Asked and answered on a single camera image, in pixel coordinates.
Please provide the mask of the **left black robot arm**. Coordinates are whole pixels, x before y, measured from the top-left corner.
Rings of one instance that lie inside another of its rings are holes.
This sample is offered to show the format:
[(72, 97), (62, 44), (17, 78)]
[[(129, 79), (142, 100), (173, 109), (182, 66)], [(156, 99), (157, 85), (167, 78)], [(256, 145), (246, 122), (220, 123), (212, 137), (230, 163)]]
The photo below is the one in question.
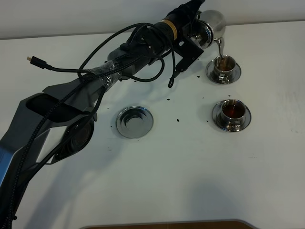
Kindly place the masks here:
[(173, 63), (168, 86), (196, 60), (191, 40), (200, 18), (202, 1), (191, 0), (156, 24), (129, 26), (128, 40), (112, 51), (99, 67), (56, 68), (35, 56), (29, 62), (41, 69), (76, 73), (69, 83), (52, 85), (19, 103), (0, 141), (0, 226), (10, 229), (30, 180), (47, 163), (56, 163), (86, 147), (97, 121), (104, 94), (117, 82), (133, 79), (143, 67), (181, 55)]

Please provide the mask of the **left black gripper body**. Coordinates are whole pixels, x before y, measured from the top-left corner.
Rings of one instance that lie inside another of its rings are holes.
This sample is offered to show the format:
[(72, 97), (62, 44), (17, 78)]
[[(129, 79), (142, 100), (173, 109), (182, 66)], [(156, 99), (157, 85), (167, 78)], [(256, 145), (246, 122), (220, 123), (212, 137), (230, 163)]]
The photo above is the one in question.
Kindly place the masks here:
[(204, 2), (205, 0), (190, 0), (167, 14), (162, 22), (169, 25), (174, 38), (180, 38), (193, 32), (197, 15), (200, 14), (199, 8)]

